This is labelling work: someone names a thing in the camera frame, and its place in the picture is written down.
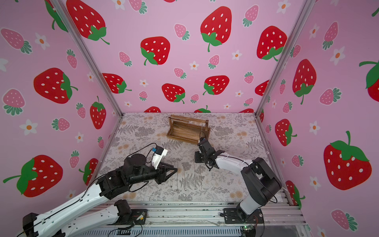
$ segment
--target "red strawberry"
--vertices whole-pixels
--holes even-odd
[[[79,169],[80,172],[84,173],[83,174],[83,181],[84,183],[88,186],[89,184],[89,181],[91,180],[91,177],[95,171],[95,168],[97,166],[97,163],[99,161],[95,158],[92,158],[87,164],[86,166],[84,167],[84,171],[81,171]]]
[[[366,89],[368,95],[379,102],[379,62],[365,61],[359,63],[359,66],[365,64],[375,64],[373,68],[368,71],[366,76]]]
[[[71,49],[67,49],[67,61],[71,65],[72,68],[76,68],[78,65],[78,61],[75,58],[75,54]]]
[[[46,99],[58,104],[65,104],[71,99],[72,89],[70,79],[62,70],[54,67],[47,69],[34,78],[34,89]]]
[[[270,80],[267,80],[267,81],[263,82],[262,84],[258,85],[258,86],[255,88],[255,93],[256,93],[257,95],[263,96],[263,94],[264,94],[264,92],[265,92],[265,90],[266,90],[266,88],[267,88],[267,85],[268,85],[268,82],[269,82],[269,81],[270,81]]]
[[[253,76],[253,73],[252,72],[247,72],[246,74],[245,74],[245,82],[247,83],[247,84],[250,84],[250,83],[252,83],[253,82],[253,80],[254,80],[254,76]]]
[[[270,133],[271,132],[271,125],[267,125],[266,126],[266,133]]]
[[[3,108],[7,114],[15,116],[23,112],[21,108],[25,106],[25,100],[18,90],[9,89],[3,95],[3,102],[5,103]]]
[[[251,105],[254,101],[254,98],[249,98],[247,100],[245,100],[245,103],[243,103],[243,106],[247,107],[249,105]]]
[[[292,181],[288,180],[286,183],[288,192],[290,193],[291,199],[293,204],[299,205],[299,208],[301,209],[301,199],[305,199],[305,196],[300,197],[299,190],[296,188],[296,186],[293,184]]]
[[[333,40],[337,37],[338,34],[338,22],[333,22],[330,26],[328,31],[325,33],[324,36],[324,42],[323,42],[323,49],[327,50],[332,46]]]
[[[298,136],[297,134],[292,135],[292,126],[288,119],[282,119],[276,123],[275,134],[283,146],[287,146],[291,142],[292,137]]]
[[[292,102],[288,101],[287,103],[284,104],[283,106],[283,112],[288,113],[290,110],[292,110]]]
[[[324,105],[331,105],[333,102],[336,103],[341,98],[342,92],[338,88],[327,89],[320,96],[320,103]]]
[[[152,106],[144,111],[145,113],[160,113],[161,110],[158,107]]]
[[[53,120],[53,123],[51,124],[51,126],[53,127],[53,129],[63,132],[70,127],[70,123],[66,119],[60,118],[59,120],[58,119]]]
[[[183,101],[184,103],[183,99],[186,96],[186,91],[183,89],[183,87],[166,83],[162,86],[162,91],[163,91],[164,97],[168,101],[171,101],[171,102]]]
[[[103,104],[100,103],[99,97],[97,96],[97,101],[91,105],[89,109],[89,115],[91,116],[92,123],[96,129],[100,129],[105,121],[106,110]]]
[[[73,151],[70,158],[71,169],[74,169],[79,163],[79,152],[77,150]]]
[[[304,101],[304,95],[308,94],[316,83],[317,75],[316,70],[308,61],[302,60],[296,69],[295,77],[292,83],[292,90],[297,97],[303,97],[301,105]]]
[[[9,177],[3,183],[20,177],[17,181],[17,189],[25,197],[35,197],[56,185],[63,175],[62,167],[47,155],[38,155],[21,169],[21,175]]]
[[[257,47],[257,56],[260,59],[269,60],[275,58],[283,50],[287,42],[287,35],[275,26],[269,26],[263,30]]]
[[[132,66],[132,62],[130,60],[130,57],[126,53],[124,53],[123,51],[119,52],[119,58],[120,58],[120,61],[123,62],[125,66],[127,66],[127,67]]]
[[[142,101],[147,100],[147,93],[146,93],[146,91],[141,91],[139,93],[139,99],[142,100]]]
[[[206,91],[204,91],[203,95],[205,95],[206,92],[210,95],[221,94],[228,84],[229,78],[227,76],[208,77],[204,82],[204,89],[206,89]]]
[[[31,45],[28,41],[24,41],[20,33],[7,28],[1,28],[1,34],[13,48],[19,49],[22,53],[31,53]]]
[[[150,37],[141,41],[141,53],[151,64],[162,65],[167,61],[170,42],[162,36]]]
[[[295,58],[299,53],[300,53],[300,50],[301,50],[301,46],[300,45],[295,45],[295,47],[293,47],[291,49],[291,52],[290,52],[290,57],[291,58]]]
[[[210,69],[215,69],[216,66],[217,66],[219,63],[220,63],[220,56],[216,54],[215,56],[213,56],[213,57],[211,57],[211,58],[209,59],[208,67],[209,67]]]
[[[343,229],[349,230],[350,228],[352,231],[356,231],[358,229],[358,223],[356,223],[354,217],[350,216],[348,213],[345,214],[343,211],[335,209],[330,213],[330,215],[333,220]]]
[[[198,94],[194,94],[193,96],[191,96],[191,103],[196,103],[197,101],[199,100],[199,95]]]
[[[174,30],[175,30],[176,36],[178,36],[179,38],[182,38],[182,40],[189,39],[190,34],[184,25],[175,24]]]
[[[252,108],[247,108],[245,110],[242,110],[241,112],[239,113],[254,113],[254,110]]]
[[[76,109],[78,110],[79,117],[81,117],[82,119],[84,119],[86,117],[86,108],[83,107],[83,104],[82,103],[77,103],[76,104]]]
[[[285,80],[283,79],[280,82],[280,87],[279,87],[279,92],[280,92],[281,95],[283,94],[284,90],[285,90]]]
[[[104,79],[107,82],[109,89],[115,94],[123,93],[125,90],[132,91],[126,89],[126,82],[116,74],[103,73]]]
[[[180,79],[184,79],[187,77],[187,74],[181,68],[174,68],[175,76],[180,77]]]
[[[245,12],[245,18],[242,20],[244,27],[249,27],[251,24],[253,24],[253,21],[257,19],[258,10],[258,5],[254,5]]]
[[[203,36],[203,40],[209,46],[219,46],[225,43],[232,29],[232,11],[226,6],[221,6],[212,12],[201,23],[200,32]]]
[[[138,11],[140,14],[147,12],[147,6],[142,0],[129,0],[129,3],[133,10]]]
[[[67,10],[79,33],[87,39],[98,41],[106,35],[105,21],[100,14],[80,0],[67,0]]]
[[[292,157],[292,164],[296,167],[303,166],[304,164],[303,157],[301,157],[300,155],[294,155]]]
[[[341,190],[353,188],[371,175],[371,165],[361,149],[350,145],[350,132],[346,131],[349,143],[335,141],[324,150],[326,174],[330,183]]]
[[[102,137],[98,137],[97,142],[99,143],[99,147],[101,149],[103,149],[104,148],[104,140],[103,140],[103,138]]]
[[[208,110],[208,106],[206,108],[200,108],[194,111],[194,113],[210,113],[210,112],[211,111]]]

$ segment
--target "pink wall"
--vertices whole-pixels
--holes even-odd
[[[113,74],[107,75],[107,80],[110,81],[112,76],[119,79],[119,84],[124,80],[126,89],[132,90],[123,90],[125,85],[121,85],[120,91],[116,80],[109,83],[122,110],[144,112],[155,106],[162,112],[194,112],[200,108],[212,112],[240,112],[256,110],[262,98],[262,93],[258,92],[260,85],[267,85],[276,63],[272,57],[268,60],[261,58],[269,51],[267,47],[275,47],[271,53],[273,56],[280,53],[279,48],[284,45],[285,35],[290,33],[303,0],[145,0],[140,1],[141,5],[131,5],[130,2],[138,1],[84,0],[83,3],[68,0],[66,4],[100,70]],[[215,19],[212,15],[203,23],[214,11]],[[215,41],[207,36],[212,32],[217,33]],[[210,52],[207,50],[209,43],[204,41],[201,33],[212,43]],[[163,45],[150,47],[158,43]],[[216,85],[213,90],[209,89],[215,95],[204,89],[207,78],[211,79],[211,82],[207,81],[208,85]],[[217,78],[229,83],[217,88]],[[168,89],[164,94],[162,86],[167,83],[171,85],[164,86],[164,90]],[[173,102],[177,98],[172,97],[171,92],[180,94],[178,102]]]
[[[1,29],[0,36],[1,95],[5,108],[0,113],[1,180],[21,175],[23,168],[21,177],[0,185],[1,210],[6,213],[1,218],[1,232],[2,236],[15,236],[22,228],[24,215],[51,210],[66,202],[70,194],[75,196],[86,188],[79,169],[90,175],[86,164],[100,159],[103,152],[98,137],[103,138],[105,146],[117,117],[112,116],[113,108],[96,80],[89,80],[90,69],[71,36],[60,28],[65,27],[55,22],[55,30],[52,29],[53,17],[44,1],[6,1],[0,9],[0,22],[0,28],[13,30]],[[28,45],[31,52],[23,53],[22,50],[30,49]],[[75,57],[67,58],[69,49]],[[71,86],[78,89],[71,88],[69,100],[70,87],[63,73]],[[96,96],[106,110],[101,129],[96,129],[90,118]],[[85,115],[83,108],[78,113],[77,103],[83,104]],[[57,130],[52,126],[55,119]]]
[[[313,236],[377,232],[379,74],[378,65],[359,64],[378,61],[379,16],[371,15],[378,7],[372,0],[318,1],[297,40],[300,52],[288,58],[264,108],[267,137]],[[289,123],[297,135],[290,143]]]

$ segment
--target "wooden tray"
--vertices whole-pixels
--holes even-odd
[[[171,115],[168,117],[168,120],[170,124],[170,130],[167,133],[167,137],[170,139],[198,144],[200,133],[201,136],[205,137],[206,139],[209,137],[209,120],[194,119],[179,115]]]

